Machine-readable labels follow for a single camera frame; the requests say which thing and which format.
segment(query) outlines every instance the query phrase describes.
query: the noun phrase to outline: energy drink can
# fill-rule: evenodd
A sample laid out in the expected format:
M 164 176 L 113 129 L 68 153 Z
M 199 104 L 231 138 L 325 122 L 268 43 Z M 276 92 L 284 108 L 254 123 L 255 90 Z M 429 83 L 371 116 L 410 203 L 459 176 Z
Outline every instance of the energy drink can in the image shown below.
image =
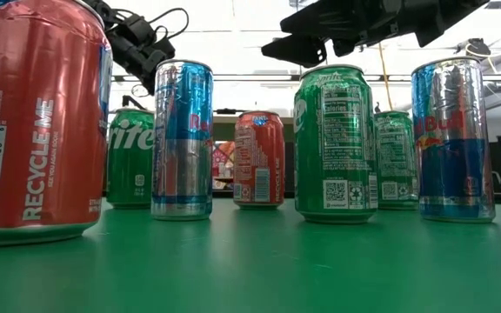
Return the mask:
M 154 114 L 119 109 L 111 122 L 108 202 L 116 209 L 149 209 L 152 191 Z
M 279 115 L 243 113 L 235 124 L 235 204 L 241 209 L 275 209 L 284 202 L 284 178 L 284 126 Z
M 202 63 L 157 67 L 151 212 L 158 220 L 206 219 L 212 211 L 212 84 Z
M 365 223 L 377 209 L 371 87 L 350 65 L 316 68 L 295 95 L 295 206 L 307 221 Z
M 409 113 L 377 113 L 378 208 L 416 210 L 417 165 L 413 148 L 413 122 Z
M 0 1 L 0 245 L 81 236 L 100 216 L 103 27 L 82 1 Z
M 479 61 L 454 57 L 423 65 L 413 71 L 412 85 L 421 215 L 489 223 L 496 213 Z

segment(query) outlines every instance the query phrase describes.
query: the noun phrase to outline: blue and silver can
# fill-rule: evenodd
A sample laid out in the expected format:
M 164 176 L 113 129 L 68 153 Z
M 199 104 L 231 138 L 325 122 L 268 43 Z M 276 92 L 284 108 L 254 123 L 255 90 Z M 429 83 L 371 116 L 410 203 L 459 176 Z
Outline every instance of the blue and silver can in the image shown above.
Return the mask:
M 206 219 L 212 212 L 212 71 L 168 60 L 157 66 L 152 216 Z
M 411 81 L 421 215 L 491 222 L 496 212 L 479 61 L 428 63 L 413 71 Z

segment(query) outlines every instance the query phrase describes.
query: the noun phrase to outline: table surface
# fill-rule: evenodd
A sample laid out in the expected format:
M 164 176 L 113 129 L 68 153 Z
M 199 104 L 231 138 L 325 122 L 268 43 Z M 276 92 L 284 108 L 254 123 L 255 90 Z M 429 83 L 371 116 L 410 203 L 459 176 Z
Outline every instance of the table surface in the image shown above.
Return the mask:
M 493 224 L 380 211 L 306 223 L 288 200 L 209 221 L 105 210 L 84 237 L 0 248 L 0 312 L 501 312 L 501 205 Z

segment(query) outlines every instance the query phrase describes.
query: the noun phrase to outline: nutrition facts label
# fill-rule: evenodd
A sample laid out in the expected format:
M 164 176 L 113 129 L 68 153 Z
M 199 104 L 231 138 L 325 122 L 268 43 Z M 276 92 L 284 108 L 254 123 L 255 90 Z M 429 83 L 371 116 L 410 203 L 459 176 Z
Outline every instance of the nutrition facts label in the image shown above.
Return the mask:
M 327 87 L 323 92 L 324 170 L 367 170 L 371 159 L 366 108 L 358 86 Z
M 378 133 L 380 154 L 378 168 L 381 176 L 408 176 L 412 160 L 408 160 L 404 130 L 380 130 Z

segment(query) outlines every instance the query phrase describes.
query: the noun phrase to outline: sprite can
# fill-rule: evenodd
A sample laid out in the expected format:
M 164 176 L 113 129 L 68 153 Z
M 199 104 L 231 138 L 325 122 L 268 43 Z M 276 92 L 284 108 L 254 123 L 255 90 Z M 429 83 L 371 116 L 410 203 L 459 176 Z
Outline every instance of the sprite can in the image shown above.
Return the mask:
M 311 222 L 365 223 L 378 204 L 371 87 L 362 70 L 305 73 L 293 116 L 296 210 Z
M 413 122 L 407 112 L 375 115 L 380 209 L 416 210 L 417 166 L 413 148 Z
M 108 150 L 108 202 L 117 209 L 150 207 L 154 115 L 119 109 L 111 122 Z

